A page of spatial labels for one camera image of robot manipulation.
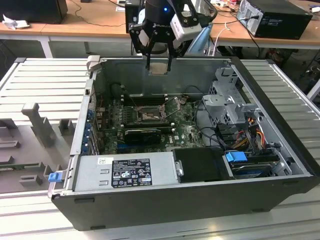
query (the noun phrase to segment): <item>wooden desk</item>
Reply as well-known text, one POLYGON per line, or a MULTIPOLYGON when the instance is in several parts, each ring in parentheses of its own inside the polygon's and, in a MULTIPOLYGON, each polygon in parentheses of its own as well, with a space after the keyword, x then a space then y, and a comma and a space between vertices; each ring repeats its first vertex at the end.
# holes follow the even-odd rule
MULTIPOLYGON (((308 1, 292 0, 302 7, 312 4, 308 1)), ((126 33, 125 13, 117 12, 116 5, 108 0, 94 0, 91 3, 81 3, 80 0, 66 0, 68 13, 62 24, 32 23, 30 28, 11 30, 0 24, 0 39, 36 40, 42 45, 46 58, 52 58, 50 41, 71 42, 102 42, 102 43, 130 43, 126 33)), ((219 12, 214 23, 234 21, 235 18, 227 12, 219 12)), ((231 31, 225 30, 219 37, 220 46, 255 47, 246 29, 241 23, 228 24, 231 31)), ((224 28, 223 24, 214 24, 211 32, 213 40, 224 28)), ((320 20, 312 20, 304 31, 300 40, 255 38, 262 48, 284 49, 319 49, 320 48, 320 20)))
MULTIPOLYGON (((291 2, 308 9, 308 4, 315 4, 310 1, 291 0, 291 2)), ((219 12, 213 23, 225 23, 236 20, 227 12, 219 12)), ((250 38, 247 30, 240 22, 230 23, 227 25, 231 31, 223 31, 218 39, 220 46, 235 47, 255 47, 256 45, 250 38)), ((219 32, 225 28, 224 24, 213 24, 210 36, 216 40, 219 32)), ((284 49, 319 49, 320 48, 320 20, 311 20, 299 40, 275 39, 275 38, 258 38, 254 40, 262 48, 284 48, 284 49)))
POLYGON ((116 5, 107 0, 94 0, 81 3, 80 0, 66 0, 68 13, 62 24, 47 24, 41 31, 46 36, 108 37, 129 38, 126 33, 124 12, 116 11, 116 5))
POLYGON ((41 35, 41 30, 45 27, 45 23, 29 23, 31 27, 17 28, 16 30, 7 28, 4 24, 0 24, 0 34, 9 35, 41 35))

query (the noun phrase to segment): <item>computer case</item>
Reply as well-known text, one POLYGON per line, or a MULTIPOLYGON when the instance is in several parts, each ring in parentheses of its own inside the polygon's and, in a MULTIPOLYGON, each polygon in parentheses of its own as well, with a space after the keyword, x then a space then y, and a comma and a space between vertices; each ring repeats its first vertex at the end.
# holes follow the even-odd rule
POLYGON ((1 1, 0 16, 29 23, 60 24, 68 11, 66 0, 1 1))
POLYGON ((256 38, 298 40, 312 14, 287 0, 242 0, 236 18, 256 38))

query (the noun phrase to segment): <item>power supply label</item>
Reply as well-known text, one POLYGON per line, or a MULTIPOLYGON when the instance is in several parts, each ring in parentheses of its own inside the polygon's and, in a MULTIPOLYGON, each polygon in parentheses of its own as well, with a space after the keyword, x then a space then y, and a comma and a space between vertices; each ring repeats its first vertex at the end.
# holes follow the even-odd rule
POLYGON ((113 188, 152 185, 150 159, 114 160, 112 162, 113 188))

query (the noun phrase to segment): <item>white sticker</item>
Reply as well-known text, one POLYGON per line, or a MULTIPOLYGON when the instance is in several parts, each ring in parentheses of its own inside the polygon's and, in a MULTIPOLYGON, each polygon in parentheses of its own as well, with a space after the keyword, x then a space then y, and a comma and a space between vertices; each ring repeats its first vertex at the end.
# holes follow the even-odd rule
POLYGON ((141 178, 141 182, 149 182, 149 181, 151 181, 150 177, 141 178))
POLYGON ((98 157, 98 165, 101 164, 112 164, 112 161, 114 160, 113 157, 98 157))

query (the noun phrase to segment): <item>motherboard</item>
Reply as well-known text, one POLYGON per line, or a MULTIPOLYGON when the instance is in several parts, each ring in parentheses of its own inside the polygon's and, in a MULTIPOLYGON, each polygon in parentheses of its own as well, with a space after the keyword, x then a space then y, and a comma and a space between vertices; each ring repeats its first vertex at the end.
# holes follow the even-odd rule
POLYGON ((169 152, 204 147, 195 126, 195 102, 181 96, 161 100, 113 99, 99 108, 101 154, 169 152))

